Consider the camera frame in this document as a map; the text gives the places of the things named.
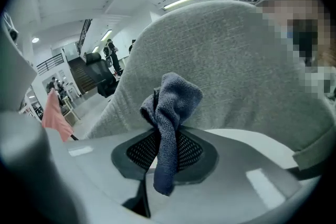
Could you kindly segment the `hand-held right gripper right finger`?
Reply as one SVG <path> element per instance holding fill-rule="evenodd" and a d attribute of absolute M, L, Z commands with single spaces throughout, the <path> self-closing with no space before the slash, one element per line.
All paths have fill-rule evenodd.
<path fill-rule="evenodd" d="M 221 135 L 188 131 L 216 148 L 216 167 L 201 183 L 176 186 L 169 197 L 149 190 L 155 223 L 286 223 L 318 183 L 317 177 L 297 180 L 249 144 L 233 139 L 240 130 Z"/>

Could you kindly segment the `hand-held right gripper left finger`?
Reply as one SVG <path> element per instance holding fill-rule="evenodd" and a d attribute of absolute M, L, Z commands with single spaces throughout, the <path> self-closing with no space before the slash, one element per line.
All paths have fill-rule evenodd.
<path fill-rule="evenodd" d="M 111 159 L 113 149 L 138 131 L 63 142 L 46 129 L 51 159 L 76 210 L 75 223 L 152 223 L 123 206 L 136 196 L 139 181 L 124 178 Z"/>

